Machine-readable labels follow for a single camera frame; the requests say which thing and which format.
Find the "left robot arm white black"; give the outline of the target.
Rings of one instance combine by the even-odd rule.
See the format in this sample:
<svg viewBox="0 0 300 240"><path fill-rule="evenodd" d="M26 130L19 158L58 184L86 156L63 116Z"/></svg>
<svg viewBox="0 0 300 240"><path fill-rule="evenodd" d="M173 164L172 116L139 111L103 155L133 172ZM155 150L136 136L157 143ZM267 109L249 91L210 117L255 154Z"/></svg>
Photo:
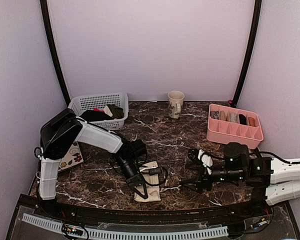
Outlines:
<svg viewBox="0 0 300 240"><path fill-rule="evenodd" d="M137 166L138 158L147 153L145 143L129 141L118 133L107 130L77 116L66 108L40 129L40 172L38 195L43 200L41 210L50 218L57 218L60 206L53 201L59 165L74 142L85 143L113 154L125 176L128 187L143 199L148 198L146 180Z"/></svg>

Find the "cream cotton boxer underwear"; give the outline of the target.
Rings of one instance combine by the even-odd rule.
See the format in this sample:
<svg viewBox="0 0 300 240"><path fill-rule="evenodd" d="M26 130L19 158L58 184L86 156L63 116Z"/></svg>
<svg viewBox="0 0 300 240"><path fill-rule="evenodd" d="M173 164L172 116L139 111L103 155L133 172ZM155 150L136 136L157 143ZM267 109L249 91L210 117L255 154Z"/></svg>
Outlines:
<svg viewBox="0 0 300 240"><path fill-rule="evenodd" d="M158 163L156 161L147 162L142 165L139 170L141 171L144 179L152 184L159 184L159 174L150 173L150 170L154 170L158 167ZM159 186L151 186L147 183L145 184L148 198L144 199L137 193L134 194L134 200L139 203L150 203L150 202L159 202L161 201L160 197L160 187Z"/></svg>

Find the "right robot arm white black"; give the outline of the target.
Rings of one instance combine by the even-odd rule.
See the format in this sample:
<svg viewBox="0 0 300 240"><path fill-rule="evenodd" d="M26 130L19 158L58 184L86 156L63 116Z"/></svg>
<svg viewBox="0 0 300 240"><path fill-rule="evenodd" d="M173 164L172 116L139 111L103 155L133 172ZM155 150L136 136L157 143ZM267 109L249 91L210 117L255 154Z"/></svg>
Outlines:
<svg viewBox="0 0 300 240"><path fill-rule="evenodd" d="M182 181L182 186L201 194L211 191L214 183L243 182L252 187L252 201L245 205L250 217L264 210L264 201L273 206L300 198L300 158L283 159L271 152L251 158L248 153L238 153L225 157L224 166L216 166L212 155L201 149L191 149L188 158L198 167L199 175Z"/></svg>

